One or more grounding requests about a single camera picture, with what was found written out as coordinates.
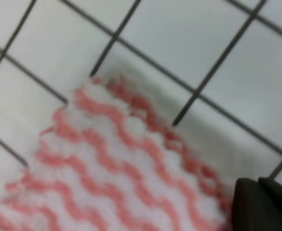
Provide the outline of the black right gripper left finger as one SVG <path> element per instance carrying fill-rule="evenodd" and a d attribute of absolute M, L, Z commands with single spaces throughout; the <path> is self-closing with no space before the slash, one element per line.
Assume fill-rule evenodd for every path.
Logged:
<path fill-rule="evenodd" d="M 282 231 L 282 214 L 258 180 L 237 180 L 232 227 L 234 231 Z"/>

